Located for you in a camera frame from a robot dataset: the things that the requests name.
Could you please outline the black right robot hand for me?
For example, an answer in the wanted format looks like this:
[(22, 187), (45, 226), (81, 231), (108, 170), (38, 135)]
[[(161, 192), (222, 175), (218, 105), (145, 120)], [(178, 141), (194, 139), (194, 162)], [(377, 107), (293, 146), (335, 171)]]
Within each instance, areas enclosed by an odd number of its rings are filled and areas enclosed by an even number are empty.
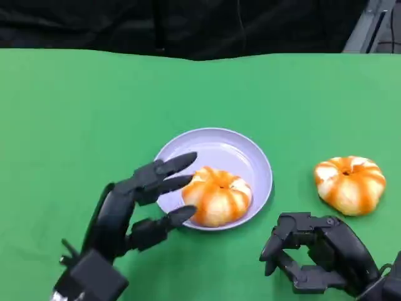
[(280, 214), (259, 260), (266, 276), (279, 268), (300, 294), (335, 288), (357, 297), (380, 278), (367, 247), (335, 216)]

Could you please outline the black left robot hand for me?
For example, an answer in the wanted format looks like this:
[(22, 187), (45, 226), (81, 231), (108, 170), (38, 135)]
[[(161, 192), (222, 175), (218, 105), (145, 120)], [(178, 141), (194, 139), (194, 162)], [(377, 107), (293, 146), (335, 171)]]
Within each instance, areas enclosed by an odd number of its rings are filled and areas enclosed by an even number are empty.
[(160, 219), (130, 224), (136, 206), (155, 203), (158, 198), (188, 185), (191, 175), (179, 175), (197, 159), (196, 152), (157, 159), (136, 169), (132, 176), (104, 188), (89, 222), (82, 253), (96, 250), (110, 263), (130, 250), (144, 251), (168, 237), (168, 233), (195, 215), (194, 205), (170, 211)]

